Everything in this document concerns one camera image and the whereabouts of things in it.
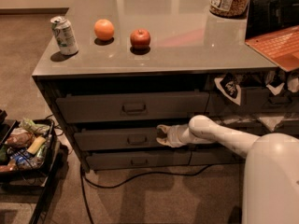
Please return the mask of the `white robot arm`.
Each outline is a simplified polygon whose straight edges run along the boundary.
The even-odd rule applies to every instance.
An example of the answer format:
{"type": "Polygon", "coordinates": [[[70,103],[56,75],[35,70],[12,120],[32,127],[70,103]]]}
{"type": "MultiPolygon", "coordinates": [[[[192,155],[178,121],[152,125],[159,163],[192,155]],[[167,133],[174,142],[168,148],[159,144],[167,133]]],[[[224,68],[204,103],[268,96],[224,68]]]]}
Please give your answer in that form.
{"type": "Polygon", "coordinates": [[[164,146],[219,143],[245,159],[242,224],[299,224],[299,139],[258,136],[198,115],[183,125],[158,126],[164,146]]]}

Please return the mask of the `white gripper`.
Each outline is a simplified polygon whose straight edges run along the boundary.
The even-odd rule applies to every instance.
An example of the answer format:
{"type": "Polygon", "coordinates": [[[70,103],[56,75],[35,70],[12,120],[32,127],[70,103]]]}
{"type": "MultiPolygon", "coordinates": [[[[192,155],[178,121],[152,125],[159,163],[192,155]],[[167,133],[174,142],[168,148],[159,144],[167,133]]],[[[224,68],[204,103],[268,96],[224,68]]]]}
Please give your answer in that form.
{"type": "Polygon", "coordinates": [[[167,134],[167,139],[156,138],[156,141],[166,147],[182,147],[186,146],[189,142],[189,127],[187,124],[167,126],[159,124],[157,129],[162,133],[167,134]]]}

